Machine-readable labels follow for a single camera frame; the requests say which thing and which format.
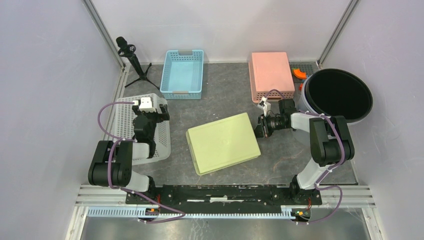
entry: light blue basket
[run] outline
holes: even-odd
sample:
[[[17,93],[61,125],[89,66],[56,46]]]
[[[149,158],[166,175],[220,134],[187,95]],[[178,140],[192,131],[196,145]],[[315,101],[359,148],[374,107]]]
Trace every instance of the light blue basket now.
[[[165,99],[201,99],[203,50],[166,52],[160,92]]]

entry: trash can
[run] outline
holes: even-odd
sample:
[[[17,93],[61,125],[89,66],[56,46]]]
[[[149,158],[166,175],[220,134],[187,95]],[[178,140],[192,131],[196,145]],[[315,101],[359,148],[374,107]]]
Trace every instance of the trash can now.
[[[340,69],[323,69],[303,83],[296,108],[327,116],[344,116],[347,125],[362,121],[373,107],[373,96],[367,85],[357,76]],[[309,146],[309,134],[292,131],[294,137]]]

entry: white plastic basket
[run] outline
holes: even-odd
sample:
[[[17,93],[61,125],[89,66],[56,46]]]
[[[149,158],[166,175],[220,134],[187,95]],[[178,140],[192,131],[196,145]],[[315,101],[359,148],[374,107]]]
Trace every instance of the white plastic basket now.
[[[153,107],[159,113],[162,113],[159,104],[166,105],[168,102],[154,93],[122,97],[117,102],[132,102],[143,97],[150,97]],[[136,118],[130,104],[117,104],[115,109],[114,135],[122,138],[132,138],[134,136],[133,120]],[[152,158],[142,159],[140,156],[132,156],[132,165],[154,163],[167,159],[171,154],[171,136],[170,122],[163,121],[158,123],[154,131],[154,142],[156,143],[156,151]]]

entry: black tripod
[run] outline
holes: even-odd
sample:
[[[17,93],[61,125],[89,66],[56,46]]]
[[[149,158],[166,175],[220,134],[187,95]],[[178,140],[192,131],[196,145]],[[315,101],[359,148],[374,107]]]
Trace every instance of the black tripod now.
[[[120,57],[125,57],[129,60],[129,62],[131,63],[132,67],[135,69],[135,71],[138,74],[138,78],[130,83],[128,83],[127,85],[125,85],[125,88],[128,87],[129,85],[137,82],[137,81],[147,81],[149,83],[151,83],[153,86],[155,86],[158,90],[160,90],[160,88],[158,86],[156,86],[153,82],[151,82],[148,78],[147,78],[147,73],[149,71],[149,68],[152,66],[152,64],[150,63],[146,69],[145,72],[143,72],[142,66],[140,65],[139,59],[137,58],[137,55],[134,53],[136,51],[136,46],[132,45],[132,44],[128,44],[127,41],[119,36],[116,39],[116,43],[118,44],[119,50],[118,50],[118,54]]]

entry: wall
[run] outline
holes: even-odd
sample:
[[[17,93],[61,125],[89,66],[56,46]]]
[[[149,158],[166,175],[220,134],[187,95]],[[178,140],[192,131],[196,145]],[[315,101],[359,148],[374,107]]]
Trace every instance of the wall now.
[[[361,1],[326,68],[361,78],[370,115],[351,128],[355,166],[369,184],[387,239],[423,239],[424,2]]]
[[[349,0],[93,0],[110,36],[137,47],[141,62],[172,49],[202,49],[206,61],[243,62],[285,51],[316,60]]]
[[[0,239],[64,239],[120,68],[79,0],[1,1],[0,43]]]

